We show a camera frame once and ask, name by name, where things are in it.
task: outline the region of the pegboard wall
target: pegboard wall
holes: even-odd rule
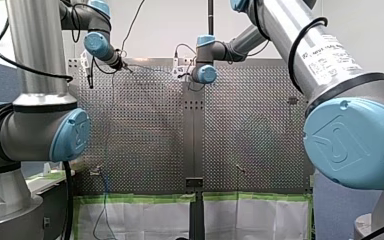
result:
[[[276,60],[219,66],[205,88],[205,191],[303,193],[312,165],[302,143],[307,102]]]
[[[96,69],[94,89],[71,67],[79,105],[92,119],[78,194],[184,193],[187,177],[203,177],[204,191],[309,188],[306,103],[282,61],[220,65],[217,82],[196,92],[170,75],[169,59],[126,61],[145,67],[115,75]],[[91,174],[98,166],[102,176]]]

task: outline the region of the metal pole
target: metal pole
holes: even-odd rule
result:
[[[208,34],[214,35],[214,0],[208,0]]]
[[[66,74],[58,0],[7,0],[15,59],[30,68]],[[17,106],[75,103],[66,79],[39,76],[18,70],[21,95]]]

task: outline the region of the robotic arm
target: robotic arm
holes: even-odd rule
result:
[[[89,4],[73,6],[60,2],[59,8],[63,30],[87,30],[85,49],[115,70],[123,67],[121,53],[110,44],[110,9],[104,1],[93,0]]]
[[[232,8],[247,13],[256,27],[229,44],[200,37],[193,79],[212,83],[217,77],[214,60],[243,61],[269,38],[308,99],[303,140],[316,168],[346,187],[384,190],[384,74],[360,67],[327,33],[327,20],[313,17],[314,4],[231,0]]]
[[[104,2],[6,3],[17,64],[43,74],[18,68],[21,94],[12,104],[0,106],[0,239],[41,240],[42,199],[31,196],[20,162],[74,160],[84,151],[90,130],[89,116],[77,107],[64,78],[62,30],[88,30],[84,45],[91,55],[117,70],[123,62],[109,43],[111,24]]]

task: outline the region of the white fabric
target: white fabric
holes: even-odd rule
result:
[[[175,240],[189,235],[189,203],[108,203],[108,223],[117,240]],[[82,205],[78,239],[95,240],[102,204]],[[206,240],[308,240],[308,202],[241,199],[206,201]],[[96,235],[113,239],[105,221]]]
[[[128,204],[108,203],[108,223],[117,240],[175,240],[189,236],[189,203]],[[103,204],[80,206],[78,239],[95,240],[93,229]],[[105,221],[99,221],[96,235],[113,239]]]
[[[308,202],[205,202],[206,240],[308,240]]]

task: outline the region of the green tape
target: green tape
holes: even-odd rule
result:
[[[295,194],[283,195],[283,194],[248,193],[248,192],[204,193],[204,201],[235,201],[238,199],[308,202],[309,196],[302,195],[302,194],[301,195],[295,195]]]
[[[74,213],[73,213],[73,237],[74,240],[79,239],[79,218],[80,218],[80,204],[79,202],[74,202]]]
[[[27,180],[36,180],[36,179],[49,179],[49,180],[55,180],[55,179],[60,179],[61,177],[63,177],[65,179],[65,173],[63,171],[61,172],[54,172],[54,173],[49,173],[47,174],[46,176],[42,176],[43,174],[40,173],[40,174],[37,174],[37,175],[34,175],[34,176],[31,176],[29,178],[27,178]]]
[[[307,195],[308,198],[308,239],[312,240],[313,233],[313,196]]]
[[[104,195],[76,197],[79,205],[102,204]],[[108,203],[132,203],[132,204],[167,204],[167,203],[190,203],[195,201],[194,194],[174,195],[135,195],[135,194],[109,194]]]

